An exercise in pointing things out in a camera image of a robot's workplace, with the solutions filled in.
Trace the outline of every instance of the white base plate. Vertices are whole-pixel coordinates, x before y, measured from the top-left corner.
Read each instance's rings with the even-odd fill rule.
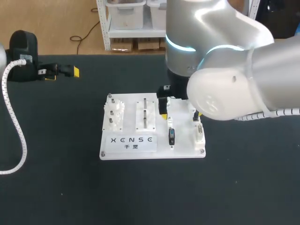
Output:
[[[203,158],[205,136],[199,150],[195,150],[195,126],[188,109],[188,102],[170,99],[168,115],[172,116],[175,129],[175,146],[171,149],[168,139],[167,121],[159,115],[156,93],[114,94],[114,99],[125,103],[122,131],[102,131],[100,158],[102,160],[118,159],[152,159],[152,158]],[[143,99],[155,103],[156,128],[153,131],[136,131],[136,104]]]

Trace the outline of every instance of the black connector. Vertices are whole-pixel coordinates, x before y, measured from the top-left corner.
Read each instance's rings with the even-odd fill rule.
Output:
[[[159,97],[158,98],[158,110],[159,110],[160,115],[168,114],[167,103],[168,103],[167,97]]]
[[[174,128],[169,129],[169,145],[175,145],[175,130]]]
[[[199,111],[196,110],[193,116],[193,122],[198,122],[199,121]]]
[[[40,65],[38,74],[47,80],[56,80],[56,76],[59,74],[64,74],[67,77],[79,77],[79,69],[73,65],[50,63]]]

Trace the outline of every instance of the black device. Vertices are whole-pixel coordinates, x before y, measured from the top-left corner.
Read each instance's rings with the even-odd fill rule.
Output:
[[[175,145],[175,130],[174,128],[169,129],[169,145]]]
[[[35,80],[55,80],[59,74],[79,77],[79,70],[73,65],[59,63],[43,64],[38,61],[38,40],[30,32],[18,30],[13,33],[6,51],[7,64],[14,60],[27,60],[22,67],[14,67],[9,76],[9,81],[29,82]]]

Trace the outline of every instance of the cardboard box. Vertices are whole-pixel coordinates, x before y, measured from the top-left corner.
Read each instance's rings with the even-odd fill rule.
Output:
[[[114,52],[132,52],[132,38],[114,38],[111,39],[111,50]]]
[[[159,49],[159,38],[138,38],[138,49]]]
[[[160,39],[159,47],[160,48],[165,48],[165,38],[164,37]]]

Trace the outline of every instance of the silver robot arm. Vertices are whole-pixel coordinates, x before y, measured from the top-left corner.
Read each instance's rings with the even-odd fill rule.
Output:
[[[300,114],[300,37],[270,31],[227,0],[169,0],[172,93],[215,120]]]
[[[3,75],[5,67],[7,65],[6,53],[3,45],[0,43],[0,78]]]

